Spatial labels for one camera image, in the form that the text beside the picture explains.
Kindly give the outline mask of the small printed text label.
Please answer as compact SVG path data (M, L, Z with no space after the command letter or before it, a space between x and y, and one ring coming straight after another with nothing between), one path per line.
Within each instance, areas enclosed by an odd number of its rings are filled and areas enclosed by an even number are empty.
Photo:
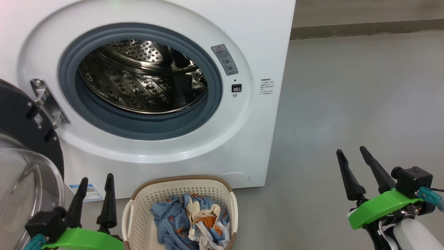
M261 79L259 93L260 95L273 94L275 81L271 78Z

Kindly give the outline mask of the black round glass washer door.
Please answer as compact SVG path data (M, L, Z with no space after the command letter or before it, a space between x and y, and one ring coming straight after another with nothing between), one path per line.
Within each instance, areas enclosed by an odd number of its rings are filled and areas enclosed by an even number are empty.
M65 204L65 166L49 116L0 79L0 250L23 250L25 224Z

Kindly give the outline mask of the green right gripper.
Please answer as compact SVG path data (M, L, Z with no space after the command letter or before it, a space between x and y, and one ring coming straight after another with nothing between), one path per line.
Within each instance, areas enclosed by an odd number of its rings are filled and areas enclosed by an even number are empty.
M436 194L430 189L415 192L410 199L395 189L395 181L371 155L360 146L365 163L371 168L378 184L379 196L365 198L366 190L349 168L341 149L336 151L347 199L356 202L348 213L352 229L364 229L375 250L436 250L436 239L416 217L430 214L436 209Z

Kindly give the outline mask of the perforated steel washer drum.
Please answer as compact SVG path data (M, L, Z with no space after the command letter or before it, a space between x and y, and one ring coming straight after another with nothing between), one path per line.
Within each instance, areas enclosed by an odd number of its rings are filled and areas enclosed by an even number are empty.
M141 115L171 114L205 97L208 83L198 65L153 41L113 41L82 59L78 72L101 100Z

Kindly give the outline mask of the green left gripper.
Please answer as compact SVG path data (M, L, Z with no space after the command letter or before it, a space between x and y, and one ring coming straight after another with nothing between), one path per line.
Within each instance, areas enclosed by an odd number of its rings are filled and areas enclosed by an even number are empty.
M101 231L109 231L117 226L117 209L114 176L109 173L106 178L101 214L97 218L98 231L82 229L81 216L84 198L87 195L88 178L82 178L66 216L68 229L54 243L47 243L42 250L123 250L123 242Z

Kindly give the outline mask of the cream perforated laundry basket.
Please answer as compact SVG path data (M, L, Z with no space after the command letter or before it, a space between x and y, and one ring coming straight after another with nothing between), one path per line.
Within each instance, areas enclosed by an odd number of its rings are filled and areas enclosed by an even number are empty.
M166 250L157 242L150 212L156 202L176 196L191 227L198 250L231 250L238 231L238 203L230 185L219 177L191 175L147 182L133 193L122 217L124 250Z

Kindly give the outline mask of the blue white energy label sticker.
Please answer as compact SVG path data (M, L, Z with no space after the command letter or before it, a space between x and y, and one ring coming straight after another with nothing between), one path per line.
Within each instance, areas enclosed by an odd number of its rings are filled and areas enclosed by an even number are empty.
M69 185L68 186L70 188L70 190L76 194L77 191L79 190L80 185ZM92 185L92 184L88 184L87 185L87 193L86 196L84 198L84 202L89 202L89 201L103 201L103 197L101 196L101 194L97 191L97 189Z

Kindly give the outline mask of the grey warning sticker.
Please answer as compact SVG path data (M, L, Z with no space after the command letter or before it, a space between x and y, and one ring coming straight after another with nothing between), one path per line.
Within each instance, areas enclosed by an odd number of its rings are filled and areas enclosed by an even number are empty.
M235 62L230 52L228 51L227 47L224 44L213 46L211 47L211 50L219 60L227 76L239 73L238 68L235 65Z

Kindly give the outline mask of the silver metal door hinge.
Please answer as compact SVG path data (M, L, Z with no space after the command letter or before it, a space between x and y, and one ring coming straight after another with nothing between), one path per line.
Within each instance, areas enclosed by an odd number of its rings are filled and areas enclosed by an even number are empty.
M33 78L30 80L30 85L35 94L35 104L43 110L54 129L71 123L65 111L46 85L44 79Z

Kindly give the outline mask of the grey rubber door gasket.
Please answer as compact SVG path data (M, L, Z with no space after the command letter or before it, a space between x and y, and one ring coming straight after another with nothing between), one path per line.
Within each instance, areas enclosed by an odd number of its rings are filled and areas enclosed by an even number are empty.
M132 39L157 42L187 55L207 80L205 97L187 109L160 115L127 112L97 97L78 72L82 59L100 46ZM108 24L83 33L65 49L58 76L66 100L84 120L109 134L145 141L177 138L200 128L213 117L223 92L217 64L202 46L173 30L142 23Z

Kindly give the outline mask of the white front-load washing machine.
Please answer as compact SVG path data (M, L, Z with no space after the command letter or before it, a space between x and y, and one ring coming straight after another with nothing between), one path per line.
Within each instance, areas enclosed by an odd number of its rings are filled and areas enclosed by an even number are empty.
M55 129L65 186L87 177L103 197L112 173L117 198L165 177L240 172L265 185L276 113L297 0L0 0L0 79L35 101L42 78L70 119ZM79 116L62 93L58 70L65 49L108 24L142 23L178 32L202 46L220 71L223 92L213 117L195 131L166 140L109 134ZM238 74L227 76L211 47L224 44ZM275 81L260 95L261 79ZM241 92L231 92L242 84Z

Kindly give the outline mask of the round white filter cover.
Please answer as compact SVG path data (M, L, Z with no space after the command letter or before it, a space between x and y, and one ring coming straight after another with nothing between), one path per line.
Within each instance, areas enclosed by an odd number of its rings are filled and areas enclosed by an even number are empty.
M229 183L232 188L235 188L235 186L237 188L244 186L250 180L250 177L247 174L240 172L224 173L222 175L219 175L218 177Z

